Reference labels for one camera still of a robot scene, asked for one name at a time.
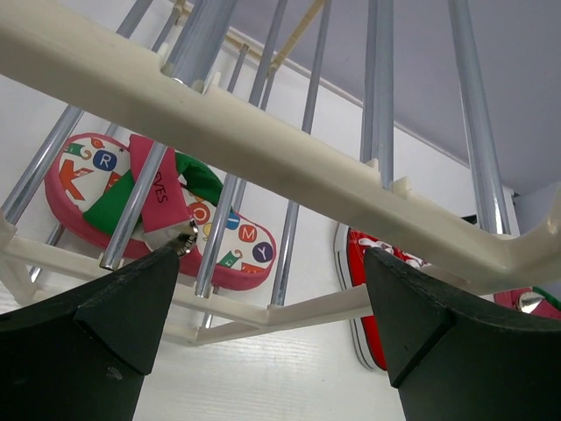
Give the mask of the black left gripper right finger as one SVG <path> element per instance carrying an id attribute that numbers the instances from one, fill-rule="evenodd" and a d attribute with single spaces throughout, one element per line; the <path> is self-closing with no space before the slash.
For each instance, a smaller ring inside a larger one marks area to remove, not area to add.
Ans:
<path id="1" fill-rule="evenodd" d="M 365 254 L 391 385 L 408 420 L 558 420 L 560 323 Z"/>

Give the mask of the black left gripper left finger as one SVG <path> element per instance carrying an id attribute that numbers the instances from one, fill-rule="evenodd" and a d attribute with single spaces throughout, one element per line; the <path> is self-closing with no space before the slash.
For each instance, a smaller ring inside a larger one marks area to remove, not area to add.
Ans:
<path id="1" fill-rule="evenodd" d="M 179 273 L 162 247 L 1 316 L 3 420 L 131 420 Z"/>

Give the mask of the pink sandal with green strap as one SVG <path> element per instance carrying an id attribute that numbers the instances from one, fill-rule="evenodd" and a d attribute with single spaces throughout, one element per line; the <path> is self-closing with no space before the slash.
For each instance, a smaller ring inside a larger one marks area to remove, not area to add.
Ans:
<path id="1" fill-rule="evenodd" d="M 106 248 L 153 144 L 138 134 L 132 134 L 127 145 L 97 133 L 69 138 L 45 179 L 52 213 L 76 236 Z M 124 256 L 139 259 L 167 242 L 180 224 L 193 222 L 197 240 L 181 258 L 180 271 L 197 276 L 222 189 L 209 167 L 168 148 Z M 269 276 L 276 255 L 272 234 L 233 211 L 226 221 L 212 282 L 231 290 L 256 288 Z"/>

